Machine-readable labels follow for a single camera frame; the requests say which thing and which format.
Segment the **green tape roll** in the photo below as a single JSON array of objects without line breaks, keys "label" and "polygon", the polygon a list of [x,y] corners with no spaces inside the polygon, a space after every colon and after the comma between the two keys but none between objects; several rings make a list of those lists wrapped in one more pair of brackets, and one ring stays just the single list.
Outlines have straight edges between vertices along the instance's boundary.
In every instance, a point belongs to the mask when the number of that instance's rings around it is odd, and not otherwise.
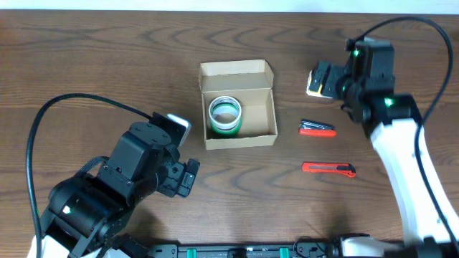
[{"label": "green tape roll", "polygon": [[230,129],[222,129],[217,127],[214,123],[210,123],[211,129],[213,132],[215,132],[217,135],[220,135],[223,138],[233,138],[235,137],[241,128],[242,121],[240,120],[238,124],[236,124],[234,127]]}]

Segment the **white tape roll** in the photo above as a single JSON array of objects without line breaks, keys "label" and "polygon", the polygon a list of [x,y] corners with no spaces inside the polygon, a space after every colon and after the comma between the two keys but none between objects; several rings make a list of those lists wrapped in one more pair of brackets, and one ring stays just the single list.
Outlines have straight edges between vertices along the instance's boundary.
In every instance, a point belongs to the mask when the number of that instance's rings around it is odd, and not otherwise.
[{"label": "white tape roll", "polygon": [[242,121],[242,106],[240,102],[231,96],[220,96],[213,99],[209,104],[210,123],[214,123],[222,129],[230,129]]}]

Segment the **red utility knife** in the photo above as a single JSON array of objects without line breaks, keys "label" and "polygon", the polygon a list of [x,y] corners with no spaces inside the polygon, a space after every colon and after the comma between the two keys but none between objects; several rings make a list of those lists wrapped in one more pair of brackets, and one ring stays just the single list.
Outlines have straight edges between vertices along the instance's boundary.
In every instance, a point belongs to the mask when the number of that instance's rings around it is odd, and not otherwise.
[{"label": "red utility knife", "polygon": [[333,173],[354,178],[356,169],[350,163],[303,162],[302,171],[307,173]]}]

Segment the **red black stapler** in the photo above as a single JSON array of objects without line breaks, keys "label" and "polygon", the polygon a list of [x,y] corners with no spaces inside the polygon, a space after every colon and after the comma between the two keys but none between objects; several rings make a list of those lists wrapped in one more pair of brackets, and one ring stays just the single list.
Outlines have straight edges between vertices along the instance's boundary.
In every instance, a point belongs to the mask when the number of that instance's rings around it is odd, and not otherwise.
[{"label": "red black stapler", "polygon": [[302,120],[298,133],[317,138],[334,138],[337,135],[334,126],[312,120]]}]

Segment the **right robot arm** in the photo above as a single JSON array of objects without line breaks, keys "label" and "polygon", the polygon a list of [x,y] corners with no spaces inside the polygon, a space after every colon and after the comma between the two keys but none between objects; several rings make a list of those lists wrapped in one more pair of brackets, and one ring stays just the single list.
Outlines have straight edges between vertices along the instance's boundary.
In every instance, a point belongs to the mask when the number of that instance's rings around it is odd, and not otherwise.
[{"label": "right robot arm", "polygon": [[458,215],[428,153],[422,116],[413,96],[394,91],[390,42],[348,40],[344,66],[320,61],[311,70],[307,95],[342,101],[362,126],[387,171],[402,219],[403,247],[351,237],[342,257],[457,257]]}]

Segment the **yellow sticky note pad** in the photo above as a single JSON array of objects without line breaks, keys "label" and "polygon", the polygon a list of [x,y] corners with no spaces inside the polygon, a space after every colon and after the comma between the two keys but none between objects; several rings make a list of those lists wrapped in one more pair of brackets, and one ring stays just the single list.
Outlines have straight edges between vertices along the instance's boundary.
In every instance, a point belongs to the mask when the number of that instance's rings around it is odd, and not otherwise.
[{"label": "yellow sticky note pad", "polygon": [[317,83],[316,79],[313,78],[313,71],[311,70],[308,74],[308,81],[306,84],[306,94],[311,97],[322,97],[331,99],[331,97],[325,96],[323,93],[323,83]]}]

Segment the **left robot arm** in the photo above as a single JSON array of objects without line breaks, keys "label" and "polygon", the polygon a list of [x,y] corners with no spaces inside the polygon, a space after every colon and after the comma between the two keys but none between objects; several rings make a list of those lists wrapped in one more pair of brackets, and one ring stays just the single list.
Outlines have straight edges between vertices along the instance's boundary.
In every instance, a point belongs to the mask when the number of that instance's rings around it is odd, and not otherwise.
[{"label": "left robot arm", "polygon": [[110,156],[91,159],[51,190],[29,257],[104,257],[146,197],[186,198],[200,167],[179,160],[190,130],[174,114],[133,123]]}]

